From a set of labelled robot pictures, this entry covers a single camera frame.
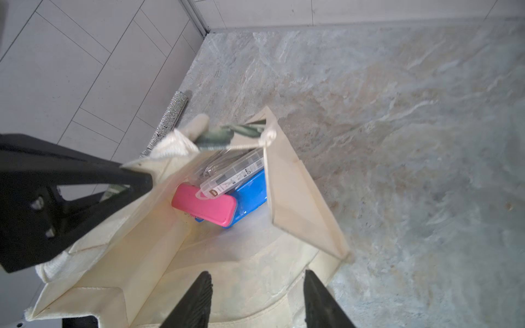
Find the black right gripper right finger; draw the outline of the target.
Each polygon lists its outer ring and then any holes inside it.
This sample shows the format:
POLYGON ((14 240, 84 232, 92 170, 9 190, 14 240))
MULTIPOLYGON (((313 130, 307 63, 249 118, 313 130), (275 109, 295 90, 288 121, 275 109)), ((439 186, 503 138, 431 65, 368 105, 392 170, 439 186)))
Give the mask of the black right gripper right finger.
POLYGON ((307 328, 355 328, 312 270, 305 271, 304 302, 307 328))

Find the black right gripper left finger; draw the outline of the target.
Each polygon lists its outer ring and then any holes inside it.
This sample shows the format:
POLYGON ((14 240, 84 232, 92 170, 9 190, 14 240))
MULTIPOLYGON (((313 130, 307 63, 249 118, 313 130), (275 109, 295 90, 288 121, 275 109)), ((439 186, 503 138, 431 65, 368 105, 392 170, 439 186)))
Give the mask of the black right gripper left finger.
POLYGON ((203 271, 189 287, 160 328, 206 328, 209 326, 213 283, 203 271))

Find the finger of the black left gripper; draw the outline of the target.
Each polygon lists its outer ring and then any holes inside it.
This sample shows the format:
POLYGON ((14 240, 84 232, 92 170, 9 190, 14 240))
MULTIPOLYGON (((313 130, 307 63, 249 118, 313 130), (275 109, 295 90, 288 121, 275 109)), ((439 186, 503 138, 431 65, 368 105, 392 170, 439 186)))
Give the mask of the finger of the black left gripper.
POLYGON ((54 259, 153 188, 148 173, 23 134, 1 136, 1 267, 13 273, 54 259), (124 185, 118 195, 66 200, 67 185, 124 185))

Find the floral canvas tote bag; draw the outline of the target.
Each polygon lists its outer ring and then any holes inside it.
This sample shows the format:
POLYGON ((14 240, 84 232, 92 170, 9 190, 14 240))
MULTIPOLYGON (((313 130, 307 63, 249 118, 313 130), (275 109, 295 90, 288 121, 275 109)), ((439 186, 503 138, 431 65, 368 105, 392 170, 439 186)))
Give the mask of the floral canvas tote bag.
POLYGON ((329 282, 351 255, 329 206, 271 109, 261 140, 267 201, 235 224, 198 223, 172 207, 180 184, 209 157, 198 153, 128 168, 153 175, 146 195, 107 218, 53 260, 27 321, 93 316, 100 327, 159 327, 204 271, 212 327, 289 327, 303 308, 305 270, 329 282))

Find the pink compass set case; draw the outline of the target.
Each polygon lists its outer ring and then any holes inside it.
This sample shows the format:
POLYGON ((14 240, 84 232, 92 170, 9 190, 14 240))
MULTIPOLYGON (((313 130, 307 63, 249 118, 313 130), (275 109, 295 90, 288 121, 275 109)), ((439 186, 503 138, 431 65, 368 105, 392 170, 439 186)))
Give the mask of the pink compass set case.
POLYGON ((194 218, 228 227, 235 216, 237 200, 230 195, 215 199, 200 196, 200 189, 190 184, 180 184, 172 198, 172 207, 194 218))

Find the clear plastic stationery box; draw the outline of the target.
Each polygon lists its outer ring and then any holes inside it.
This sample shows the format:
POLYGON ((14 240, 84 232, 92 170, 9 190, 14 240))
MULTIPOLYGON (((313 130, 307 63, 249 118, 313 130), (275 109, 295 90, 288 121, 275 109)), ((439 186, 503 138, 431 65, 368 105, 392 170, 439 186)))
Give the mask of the clear plastic stationery box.
POLYGON ((216 199, 247 182, 264 168, 264 150, 221 150, 213 154, 188 177, 198 187, 200 199, 216 199))

